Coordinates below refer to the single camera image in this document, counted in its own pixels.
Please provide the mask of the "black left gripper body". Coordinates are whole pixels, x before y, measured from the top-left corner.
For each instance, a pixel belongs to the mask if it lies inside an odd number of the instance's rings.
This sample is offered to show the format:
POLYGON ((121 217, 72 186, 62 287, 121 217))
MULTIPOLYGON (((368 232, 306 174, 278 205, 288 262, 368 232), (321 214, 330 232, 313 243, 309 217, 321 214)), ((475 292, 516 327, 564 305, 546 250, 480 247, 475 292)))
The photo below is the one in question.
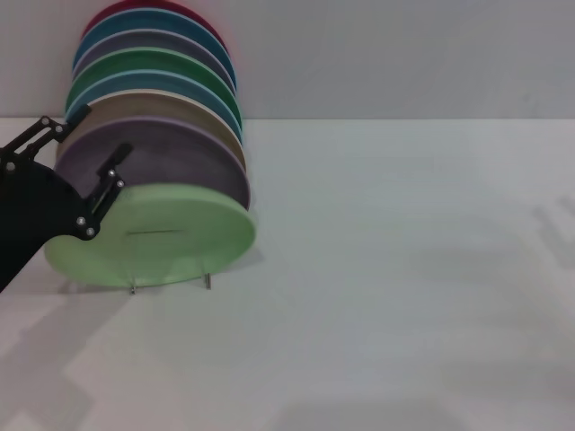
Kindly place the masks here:
POLYGON ((1 162, 1 288, 6 289, 51 239, 85 239, 86 205, 77 191, 49 167, 29 158, 1 162))

